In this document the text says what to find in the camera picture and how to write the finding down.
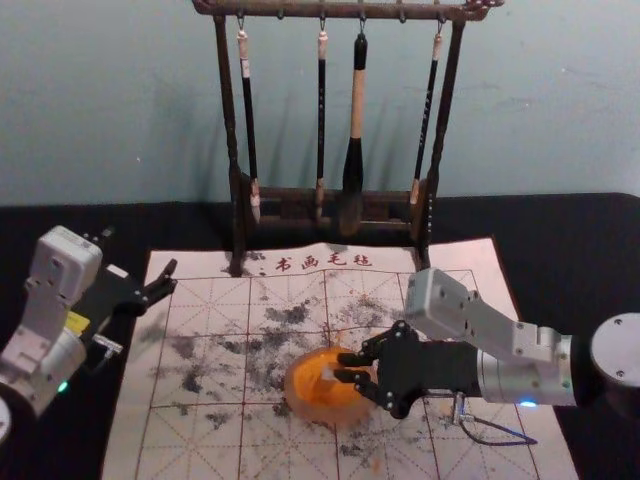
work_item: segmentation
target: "wall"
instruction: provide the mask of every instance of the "wall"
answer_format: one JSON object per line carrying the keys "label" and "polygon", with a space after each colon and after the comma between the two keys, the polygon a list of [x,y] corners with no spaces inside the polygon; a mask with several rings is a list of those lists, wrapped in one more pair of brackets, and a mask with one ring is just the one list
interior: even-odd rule
{"label": "wall", "polygon": [[[228,198],[210,18],[186,0],[0,6],[0,204]],[[512,0],[469,24],[441,193],[640,194],[639,15],[633,0]],[[410,185],[434,28],[366,25],[367,188]],[[227,29],[246,169],[234,19]],[[318,23],[248,18],[245,29],[261,183],[312,186]],[[325,176],[334,187],[357,29],[327,22]]]}

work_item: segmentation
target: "wire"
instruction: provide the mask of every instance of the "wire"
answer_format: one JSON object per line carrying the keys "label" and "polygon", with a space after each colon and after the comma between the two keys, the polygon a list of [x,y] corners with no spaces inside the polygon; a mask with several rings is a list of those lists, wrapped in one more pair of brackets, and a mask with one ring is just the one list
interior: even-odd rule
{"label": "wire", "polygon": [[514,447],[517,445],[536,445],[538,441],[534,438],[526,436],[524,433],[516,432],[514,430],[510,430],[507,427],[503,427],[502,425],[498,425],[497,423],[489,422],[488,420],[483,420],[482,418],[473,417],[474,422],[482,423],[483,425],[487,425],[488,427],[495,428],[497,430],[508,433],[509,435],[513,435],[514,437],[521,438],[522,441],[517,442],[488,442],[473,433],[471,433],[467,427],[465,427],[464,422],[461,420],[459,425],[462,428],[462,431],[476,443],[480,445],[486,445],[488,447]]}

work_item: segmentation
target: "orange bowl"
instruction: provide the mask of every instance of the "orange bowl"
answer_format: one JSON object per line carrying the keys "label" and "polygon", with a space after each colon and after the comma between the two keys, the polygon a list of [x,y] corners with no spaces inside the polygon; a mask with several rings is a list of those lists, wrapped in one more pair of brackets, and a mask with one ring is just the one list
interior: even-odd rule
{"label": "orange bowl", "polygon": [[[291,410],[311,422],[351,426],[366,418],[375,404],[353,388],[353,384],[325,380],[325,368],[345,368],[338,364],[339,353],[353,353],[342,347],[320,348],[309,352],[289,367],[284,380],[284,394]],[[358,367],[376,380],[371,367]]]}

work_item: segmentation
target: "black table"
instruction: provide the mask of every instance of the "black table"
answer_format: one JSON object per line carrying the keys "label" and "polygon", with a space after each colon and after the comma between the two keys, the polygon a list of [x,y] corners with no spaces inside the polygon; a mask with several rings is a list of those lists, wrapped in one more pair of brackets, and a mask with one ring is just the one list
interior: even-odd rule
{"label": "black table", "polygon": [[[154,204],[0,209],[0,345],[24,303],[36,239],[54,225],[116,235],[108,261],[143,278],[150,249],[230,249],[227,205]],[[443,199],[435,242],[493,236],[522,318],[563,333],[589,335],[607,318],[640,312],[640,199],[622,194]],[[356,237],[389,245],[397,235]],[[260,232],[250,248],[339,241],[314,232]],[[128,343],[133,325],[115,319],[115,340]],[[74,378],[37,427],[16,463],[21,477],[99,478],[124,362],[98,378]],[[640,478],[640,427],[604,402],[588,410],[556,408],[582,478]]]}

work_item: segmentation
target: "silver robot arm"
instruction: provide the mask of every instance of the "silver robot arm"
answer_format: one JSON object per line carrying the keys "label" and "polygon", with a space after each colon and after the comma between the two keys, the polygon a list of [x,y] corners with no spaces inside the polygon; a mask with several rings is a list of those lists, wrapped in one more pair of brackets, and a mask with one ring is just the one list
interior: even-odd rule
{"label": "silver robot arm", "polygon": [[488,402],[576,404],[570,335],[513,321],[437,269],[410,279],[406,315],[409,325],[432,340],[478,349],[478,383]]}
{"label": "silver robot arm", "polygon": [[482,397],[493,403],[584,406],[604,394],[640,417],[640,314],[605,321],[591,339],[516,322],[438,269],[412,276],[407,322],[432,340],[473,345]]}
{"label": "silver robot arm", "polygon": [[[640,418],[640,314],[617,315],[591,338],[561,335],[506,317],[433,268],[412,275],[405,308],[405,321],[338,356],[350,370],[334,371],[395,418],[406,417],[418,398],[446,392],[458,406],[482,397],[584,407],[604,395],[618,413]],[[352,370],[376,360],[377,382]],[[460,417],[456,404],[453,417]]]}

